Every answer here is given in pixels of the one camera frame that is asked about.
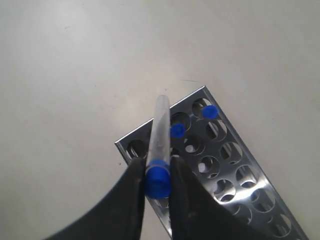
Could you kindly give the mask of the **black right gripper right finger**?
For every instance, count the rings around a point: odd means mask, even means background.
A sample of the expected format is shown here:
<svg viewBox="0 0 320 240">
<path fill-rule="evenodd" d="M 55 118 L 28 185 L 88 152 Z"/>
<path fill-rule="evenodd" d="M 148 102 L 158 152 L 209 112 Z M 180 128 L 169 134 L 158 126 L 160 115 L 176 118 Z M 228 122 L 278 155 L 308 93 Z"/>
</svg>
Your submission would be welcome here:
<svg viewBox="0 0 320 240">
<path fill-rule="evenodd" d="M 287 240 L 272 224 L 266 234 L 244 223 L 219 204 L 181 158 L 171 160 L 169 217 L 174 240 Z"/>
</svg>

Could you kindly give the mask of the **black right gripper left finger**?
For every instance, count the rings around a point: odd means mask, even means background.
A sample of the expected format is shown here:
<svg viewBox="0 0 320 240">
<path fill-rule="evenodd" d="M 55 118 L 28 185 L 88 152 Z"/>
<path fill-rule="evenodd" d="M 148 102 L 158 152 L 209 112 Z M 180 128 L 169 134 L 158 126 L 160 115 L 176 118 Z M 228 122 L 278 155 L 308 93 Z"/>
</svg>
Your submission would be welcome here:
<svg viewBox="0 0 320 240">
<path fill-rule="evenodd" d="M 145 211 L 146 160 L 134 158 L 107 195 L 48 240 L 139 240 Z"/>
</svg>

